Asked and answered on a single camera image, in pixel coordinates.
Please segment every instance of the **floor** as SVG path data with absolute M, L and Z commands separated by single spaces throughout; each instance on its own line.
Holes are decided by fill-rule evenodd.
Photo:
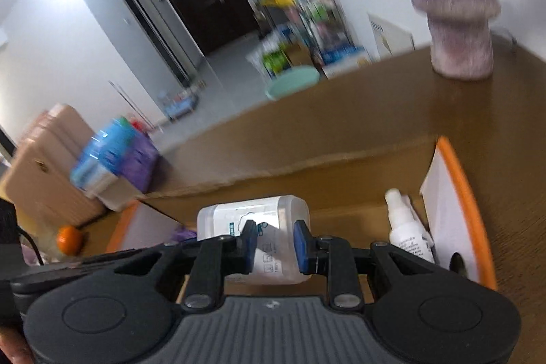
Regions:
M 152 139 L 162 154 L 215 124 L 267 101 L 266 81 L 246 60 L 258 46 L 255 33 L 209 55 L 199 67 L 206 86 L 199 92 L 196 110 L 173 124 L 166 124 Z

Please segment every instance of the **human hand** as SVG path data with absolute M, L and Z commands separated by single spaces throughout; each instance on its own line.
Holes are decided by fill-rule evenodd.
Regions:
M 28 344 L 15 329 L 0 327 L 0 350 L 13 364 L 32 364 Z

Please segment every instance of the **brown table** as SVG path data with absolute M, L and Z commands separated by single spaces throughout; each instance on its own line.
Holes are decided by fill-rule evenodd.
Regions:
M 230 180 L 336 151 L 449 137 L 476 194 L 500 290 L 519 307 L 511 363 L 546 356 L 546 64 L 497 46 L 492 78 L 432 71 L 428 49 L 269 103 L 167 156 L 155 190 Z

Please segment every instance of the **pink suitcase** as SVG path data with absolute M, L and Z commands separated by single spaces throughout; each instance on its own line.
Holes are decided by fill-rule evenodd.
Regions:
M 35 220 L 80 225 L 104 211 L 70 184 L 76 164 L 93 130 L 69 106 L 55 106 L 41 115 L 18 146 L 12 168 L 4 176 L 9 199 Z

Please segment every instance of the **orange fruit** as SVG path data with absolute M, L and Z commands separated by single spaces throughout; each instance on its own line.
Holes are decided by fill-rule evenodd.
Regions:
M 57 233 L 57 247 L 70 257 L 76 256 L 84 243 L 84 234 L 72 225 L 61 227 Z

